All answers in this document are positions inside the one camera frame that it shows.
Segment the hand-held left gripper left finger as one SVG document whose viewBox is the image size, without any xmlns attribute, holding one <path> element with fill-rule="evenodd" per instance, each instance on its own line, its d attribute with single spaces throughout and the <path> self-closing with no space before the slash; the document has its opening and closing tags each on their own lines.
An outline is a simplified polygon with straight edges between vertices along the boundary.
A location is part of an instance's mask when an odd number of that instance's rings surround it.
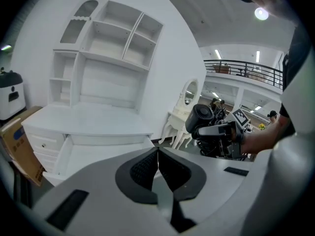
<svg viewBox="0 0 315 236">
<path fill-rule="evenodd" d="M 158 170 L 158 148 L 152 148 L 125 163 L 115 174 L 120 191 L 136 203 L 156 205 L 157 194 L 152 191 L 154 176 Z"/>
</svg>

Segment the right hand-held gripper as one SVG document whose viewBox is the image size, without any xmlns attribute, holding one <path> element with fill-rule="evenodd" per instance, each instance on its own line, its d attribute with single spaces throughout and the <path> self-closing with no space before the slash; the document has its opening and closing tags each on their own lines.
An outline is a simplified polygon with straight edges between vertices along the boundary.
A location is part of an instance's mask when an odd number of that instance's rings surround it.
<svg viewBox="0 0 315 236">
<path fill-rule="evenodd" d="M 236 109 L 228 115 L 220 110 L 216 119 L 217 125 L 199 128 L 198 135 L 224 136 L 219 142 L 220 156 L 226 159 L 245 159 L 247 155 L 242 153 L 241 145 L 249 124 L 248 117 L 241 109 Z"/>
</svg>

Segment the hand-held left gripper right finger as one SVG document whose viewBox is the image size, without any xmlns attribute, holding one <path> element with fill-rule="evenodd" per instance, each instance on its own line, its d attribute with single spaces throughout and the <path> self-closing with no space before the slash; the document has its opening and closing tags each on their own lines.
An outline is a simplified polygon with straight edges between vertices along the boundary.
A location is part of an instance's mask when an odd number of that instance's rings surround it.
<svg viewBox="0 0 315 236">
<path fill-rule="evenodd" d="M 158 148 L 158 169 L 176 201 L 195 199 L 203 189 L 207 175 L 197 164 L 165 148 Z"/>
</svg>

